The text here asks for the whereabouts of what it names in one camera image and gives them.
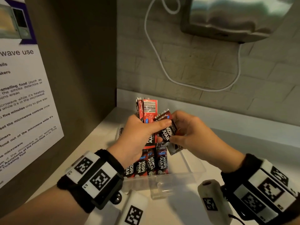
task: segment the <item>grey wall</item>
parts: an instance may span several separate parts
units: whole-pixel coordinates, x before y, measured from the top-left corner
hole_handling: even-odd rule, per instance
[[[116,101],[116,0],[25,1],[65,136],[0,189],[0,217],[36,191]]]
[[[118,88],[300,125],[300,0],[270,38],[243,45],[242,75],[223,92],[167,80],[144,33],[150,2],[118,0]],[[175,0],[167,4],[177,8]],[[237,72],[237,44],[183,34],[180,20],[181,13],[168,14],[156,0],[147,23],[170,77],[210,88],[231,83]]]

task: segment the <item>cable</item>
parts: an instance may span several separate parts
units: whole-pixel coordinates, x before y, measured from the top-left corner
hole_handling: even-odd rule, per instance
[[[240,220],[238,217],[231,215],[231,214],[228,214],[228,216],[232,219],[236,219],[236,220],[240,221],[242,225],[245,225],[245,223],[242,220]]]
[[[180,6],[180,1],[179,1],[179,0],[176,0],[176,1],[177,1],[177,4],[178,4],[178,8],[177,8],[177,10],[175,10],[175,11],[172,11],[172,10],[170,10],[170,9],[167,7],[167,5],[166,5],[166,3],[165,3],[165,0],[161,0],[161,1],[162,1],[162,3],[163,3],[163,7],[165,8],[165,10],[166,10],[168,13],[174,15],[174,14],[177,14],[177,13],[180,11],[180,7],[181,7],[181,6]],[[150,2],[149,7],[148,7],[148,10],[147,10],[147,12],[146,12],[145,21],[144,21],[144,30],[145,30],[146,36],[147,36],[147,38],[148,38],[148,40],[149,40],[149,42],[150,42],[152,48],[153,48],[154,51],[155,51],[155,54],[156,54],[156,56],[157,56],[157,58],[158,58],[158,60],[159,60],[159,63],[160,63],[160,65],[161,65],[162,69],[163,69],[163,72],[165,73],[165,75],[167,76],[167,78],[168,78],[171,82],[173,82],[173,83],[175,83],[175,84],[182,85],[182,86],[186,86],[186,87],[190,87],[190,88],[194,88],[194,89],[198,89],[198,90],[203,90],[203,91],[223,91],[223,90],[226,90],[226,89],[230,88],[232,85],[234,85],[234,84],[237,82],[237,80],[238,80],[238,78],[240,77],[240,75],[241,75],[241,61],[240,61],[240,56],[241,56],[241,47],[242,47],[242,44],[239,45],[239,48],[238,48],[238,55],[237,55],[237,56],[238,56],[238,57],[237,57],[237,61],[238,61],[238,73],[237,73],[235,79],[234,79],[228,86],[226,86],[226,87],[223,87],[223,88],[220,88],[220,89],[208,89],[208,88],[202,88],[202,87],[197,87],[197,86],[190,85],[190,84],[181,83],[181,82],[175,81],[175,80],[173,80],[173,79],[171,79],[171,78],[169,77],[169,75],[167,74],[167,72],[166,72],[166,70],[165,70],[165,68],[164,68],[164,66],[163,66],[163,63],[162,63],[162,61],[161,61],[161,59],[160,59],[160,57],[159,57],[159,54],[158,54],[156,48],[154,47],[153,42],[152,42],[152,40],[150,39],[150,37],[149,37],[149,35],[148,35],[148,32],[147,32],[147,19],[148,19],[148,15],[149,15],[150,9],[151,9],[151,7],[152,7],[152,5],[153,5],[154,2],[155,2],[155,0],[152,0],[152,1]]]

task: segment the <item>printed notice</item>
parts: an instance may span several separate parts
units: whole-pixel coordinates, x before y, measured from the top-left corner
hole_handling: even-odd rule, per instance
[[[63,136],[24,0],[0,0],[0,188]]]

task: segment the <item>painted brick wall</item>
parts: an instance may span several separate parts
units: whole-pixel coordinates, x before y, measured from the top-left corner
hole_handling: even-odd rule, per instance
[[[243,45],[242,75],[223,92],[167,80],[144,33],[150,1],[118,0],[118,88],[300,125],[300,0],[270,38]],[[174,0],[167,4],[177,7]],[[169,76],[198,86],[227,86],[237,72],[238,45],[184,34],[180,20],[181,13],[168,14],[160,0],[148,18],[148,33]]]

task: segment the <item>purple border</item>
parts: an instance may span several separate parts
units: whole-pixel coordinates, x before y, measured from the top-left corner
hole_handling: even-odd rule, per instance
[[[5,0],[5,1],[11,7],[22,9],[23,12],[24,12],[25,19],[26,19],[26,22],[27,22],[27,26],[28,26],[28,29],[30,31],[30,35],[31,35],[32,39],[22,39],[21,42],[20,42],[20,44],[21,45],[38,44],[37,40],[36,40],[36,37],[35,37],[35,33],[34,33],[34,30],[33,30],[33,27],[32,27],[32,24],[31,24],[31,20],[30,20],[29,14],[28,14],[28,10],[27,10],[26,4],[22,3],[22,2],[15,1],[15,0]]]

